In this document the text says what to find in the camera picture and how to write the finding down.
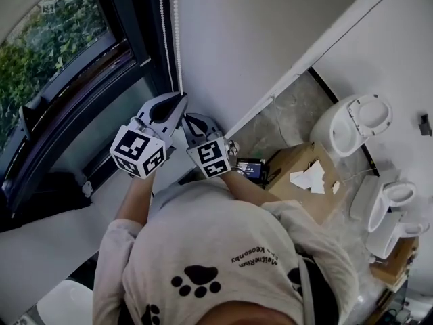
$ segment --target window frame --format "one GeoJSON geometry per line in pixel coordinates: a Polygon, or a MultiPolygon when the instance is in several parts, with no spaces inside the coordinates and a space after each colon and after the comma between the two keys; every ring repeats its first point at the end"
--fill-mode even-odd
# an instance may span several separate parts
{"type": "MultiPolygon", "coordinates": [[[[13,218],[17,212],[19,214],[20,205],[31,197],[44,174],[69,143],[131,85],[147,76],[154,83],[156,95],[171,91],[168,66],[175,69],[175,64],[166,63],[159,0],[97,0],[97,4],[109,31],[77,56],[38,94],[49,105],[32,127],[31,138],[26,136],[20,119],[0,156],[0,180],[5,202],[2,207],[6,208],[2,214],[6,212],[6,217],[13,218]],[[137,6],[143,8],[147,18],[139,20],[137,6]],[[147,47],[152,49],[152,57],[147,47]],[[114,53],[118,54],[114,62],[104,64],[105,57],[114,53]],[[71,100],[64,102],[59,99],[65,93],[69,95],[74,84],[98,66],[102,66],[101,72],[76,90],[71,100]]],[[[169,11],[169,0],[164,0],[164,4],[169,11]]],[[[170,37],[169,16],[166,29],[170,37]]],[[[170,58],[174,59],[173,45],[171,39],[168,40],[170,58]]]]}

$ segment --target window blind cord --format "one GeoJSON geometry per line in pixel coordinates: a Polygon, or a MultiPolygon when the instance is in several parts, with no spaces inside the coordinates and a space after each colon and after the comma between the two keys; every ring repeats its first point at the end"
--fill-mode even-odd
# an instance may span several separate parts
{"type": "Polygon", "coordinates": [[[182,82],[182,62],[181,62],[181,42],[179,36],[179,0],[173,0],[173,15],[175,17],[175,46],[177,58],[177,72],[179,77],[179,91],[183,95],[183,82],[182,82]]]}
{"type": "Polygon", "coordinates": [[[161,24],[162,24],[162,36],[164,37],[165,55],[167,58],[167,67],[168,67],[168,75],[170,77],[170,83],[171,83],[171,91],[175,91],[175,88],[173,86],[173,78],[171,76],[170,58],[168,56],[168,46],[167,46],[167,35],[166,35],[166,31],[165,31],[165,17],[164,17],[163,0],[160,0],[160,13],[161,13],[161,24]]]}

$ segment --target gray t-shirt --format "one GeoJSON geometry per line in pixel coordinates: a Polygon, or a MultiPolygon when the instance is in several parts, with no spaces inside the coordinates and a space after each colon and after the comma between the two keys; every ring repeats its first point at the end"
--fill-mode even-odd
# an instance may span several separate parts
{"type": "Polygon", "coordinates": [[[94,324],[117,324],[124,301],[135,324],[195,324],[213,307],[246,301],[303,324],[300,244],[329,283],[340,322],[357,296],[347,254],[295,204],[235,201],[209,181],[154,202],[145,227],[119,219],[104,236],[94,324]]]}

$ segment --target white paper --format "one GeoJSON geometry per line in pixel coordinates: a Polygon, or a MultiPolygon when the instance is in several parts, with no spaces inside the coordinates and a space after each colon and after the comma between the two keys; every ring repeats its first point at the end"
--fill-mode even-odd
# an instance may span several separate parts
{"type": "Polygon", "coordinates": [[[324,174],[325,171],[323,167],[320,165],[320,162],[316,160],[305,172],[290,173],[290,182],[304,190],[311,188],[312,193],[324,194],[325,184],[322,180],[324,174]]]}
{"type": "Polygon", "coordinates": [[[304,172],[302,172],[302,175],[293,178],[293,180],[291,180],[290,182],[304,190],[311,187],[311,180],[309,179],[308,175],[305,175],[304,172]]]}
{"type": "Polygon", "coordinates": [[[293,179],[297,178],[300,175],[303,175],[304,171],[299,171],[299,172],[292,172],[290,173],[290,181],[292,181],[293,179]]]}

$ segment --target person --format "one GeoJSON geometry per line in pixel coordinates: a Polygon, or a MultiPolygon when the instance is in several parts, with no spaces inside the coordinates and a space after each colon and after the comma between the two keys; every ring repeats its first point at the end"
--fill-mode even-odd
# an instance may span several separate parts
{"type": "Polygon", "coordinates": [[[102,240],[95,325],[346,319],[358,295],[356,272],[297,202],[230,171],[171,186],[150,206],[153,180],[132,180],[102,240]]]}

